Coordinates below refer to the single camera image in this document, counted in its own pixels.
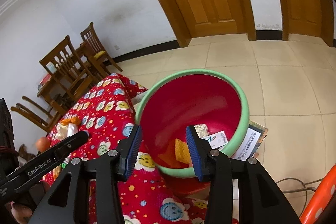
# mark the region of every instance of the blue gripper pad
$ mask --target blue gripper pad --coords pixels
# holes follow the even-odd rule
[[[129,137],[121,140],[116,148],[120,152],[118,175],[124,178],[123,181],[128,180],[133,173],[141,141],[141,127],[135,124]]]
[[[198,137],[193,125],[186,128],[186,141],[195,175],[199,181],[202,181],[204,178],[204,170],[206,168],[207,153],[202,145],[202,140]]]

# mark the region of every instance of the egg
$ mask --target egg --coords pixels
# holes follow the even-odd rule
[[[44,152],[50,148],[50,141],[46,137],[41,137],[35,143],[37,150]]]

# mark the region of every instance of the barcode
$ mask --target barcode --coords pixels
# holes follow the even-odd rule
[[[227,138],[226,138],[226,136],[225,136],[224,132],[221,132],[220,136],[222,137],[222,139],[223,139],[224,143],[225,143],[225,144],[227,144],[227,143],[228,143],[228,141],[227,141]]]

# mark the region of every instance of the wooden table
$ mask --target wooden table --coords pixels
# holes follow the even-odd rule
[[[94,52],[89,45],[88,42],[83,42],[80,44],[79,48],[76,49],[76,53],[81,58],[85,56],[87,58],[87,62],[85,62],[85,65],[93,66],[98,73],[102,76],[102,78],[105,78],[108,76],[105,70],[99,65],[99,63],[94,58]],[[59,105],[50,95],[50,92],[53,88],[56,86],[59,86],[56,81],[51,77],[51,79],[46,82],[41,89],[37,92],[37,97],[42,97],[49,105],[51,105],[58,113],[60,113],[62,116],[64,116],[67,112],[66,109],[64,109],[61,105]]]

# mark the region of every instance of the green rim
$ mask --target green rim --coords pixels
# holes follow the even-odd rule
[[[191,69],[191,70],[184,70],[184,71],[180,71],[177,73],[174,73],[172,75],[167,76],[166,78],[164,78],[163,80],[161,80],[160,82],[158,82],[157,84],[155,84],[145,95],[145,97],[142,99],[140,106],[138,108],[138,112],[136,113],[135,116],[135,121],[137,124],[139,124],[140,119],[141,119],[141,115],[142,115],[142,111],[146,105],[146,103],[148,102],[149,98],[164,84],[170,82],[173,79],[179,78],[181,76],[185,76],[185,75],[191,75],[191,74],[206,74],[206,75],[211,75],[211,76],[215,76],[218,77],[224,81],[226,81],[227,83],[229,83],[237,92],[238,97],[240,99],[241,102],[241,116],[240,116],[240,120],[236,129],[235,134],[233,135],[233,137],[231,138],[231,140],[229,140],[228,144],[224,146],[224,148],[221,150],[222,153],[226,154],[228,157],[231,157],[236,150],[239,148],[239,146],[241,145],[241,143],[243,142],[246,132],[247,132],[247,128],[249,125],[249,118],[250,118],[250,113],[249,113],[249,106],[248,106],[248,102],[247,102],[247,98],[245,96],[245,93],[243,92],[243,90],[241,89],[241,87],[230,77],[221,74],[219,72],[213,71],[213,70],[206,70],[206,69]],[[192,167],[188,167],[188,168],[182,168],[182,169],[173,169],[173,168],[167,168],[167,167],[163,167],[157,163],[155,163],[155,165],[159,168],[159,170],[161,172],[163,172],[164,174],[170,175],[171,177],[176,177],[176,178],[193,178],[196,177],[195,173],[194,173],[194,168]]]

